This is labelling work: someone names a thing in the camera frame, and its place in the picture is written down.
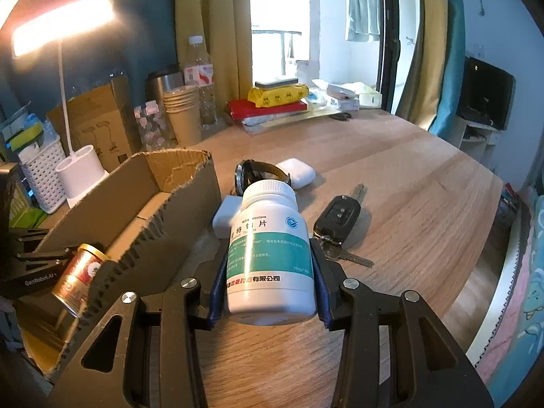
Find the tin can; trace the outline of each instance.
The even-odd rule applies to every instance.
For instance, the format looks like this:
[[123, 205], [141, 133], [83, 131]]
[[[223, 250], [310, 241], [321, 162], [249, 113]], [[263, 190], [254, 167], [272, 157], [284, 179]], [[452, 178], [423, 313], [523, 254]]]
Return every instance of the tin can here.
[[89, 285], [102, 264], [110, 260], [100, 250], [83, 243], [51, 292], [75, 317], [87, 301]]

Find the dark blue wall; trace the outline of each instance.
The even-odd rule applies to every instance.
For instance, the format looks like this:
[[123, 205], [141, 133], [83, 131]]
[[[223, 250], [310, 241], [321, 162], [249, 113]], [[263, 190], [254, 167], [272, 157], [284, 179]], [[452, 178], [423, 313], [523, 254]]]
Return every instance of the dark blue wall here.
[[[20, 0], [0, 31], [0, 103], [6, 115], [32, 101], [43, 117], [61, 102], [56, 44], [13, 60], [10, 40], [24, 22], [73, 0]], [[134, 105], [145, 101], [149, 72], [176, 62], [172, 0], [114, 0], [117, 20], [64, 40], [68, 98], [104, 84], [111, 73], [129, 78]]]

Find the metal bolt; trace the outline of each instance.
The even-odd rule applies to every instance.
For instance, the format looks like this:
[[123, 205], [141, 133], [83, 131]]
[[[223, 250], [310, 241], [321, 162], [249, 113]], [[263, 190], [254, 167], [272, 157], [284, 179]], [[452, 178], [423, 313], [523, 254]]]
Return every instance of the metal bolt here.
[[198, 281], [193, 277], [186, 277], [184, 280], [181, 281], [181, 286], [183, 288], [192, 288], [195, 287], [198, 284]]
[[413, 290], [408, 290], [406, 293], [404, 293], [404, 299], [410, 302], [417, 302], [420, 300], [420, 295]]
[[121, 296], [121, 301], [123, 304], [131, 304], [136, 300], [136, 298], [136, 293], [133, 291], [127, 291], [126, 293], [123, 293], [123, 296]]
[[353, 279], [352, 277], [348, 277], [347, 279], [344, 279], [344, 287], [349, 288], [350, 290], [355, 290], [359, 286], [359, 281], [357, 279]]

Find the woven basket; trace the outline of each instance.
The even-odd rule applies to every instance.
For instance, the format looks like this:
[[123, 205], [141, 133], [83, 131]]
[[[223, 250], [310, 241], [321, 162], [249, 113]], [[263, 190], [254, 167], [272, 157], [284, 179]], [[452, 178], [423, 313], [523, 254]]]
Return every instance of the woven basket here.
[[55, 173], [55, 167], [65, 158], [59, 137], [33, 159], [21, 164], [38, 204], [48, 214], [55, 212], [66, 201], [63, 185]]

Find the yellow wipes package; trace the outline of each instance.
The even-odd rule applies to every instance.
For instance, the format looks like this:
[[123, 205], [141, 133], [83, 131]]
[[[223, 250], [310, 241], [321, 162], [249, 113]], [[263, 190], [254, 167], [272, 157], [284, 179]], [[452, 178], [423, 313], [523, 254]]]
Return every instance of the yellow wipes package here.
[[274, 107], [296, 103], [307, 97], [308, 86], [295, 84], [292, 86], [275, 87], [273, 89], [252, 88], [248, 94], [248, 101], [255, 103], [257, 107]]

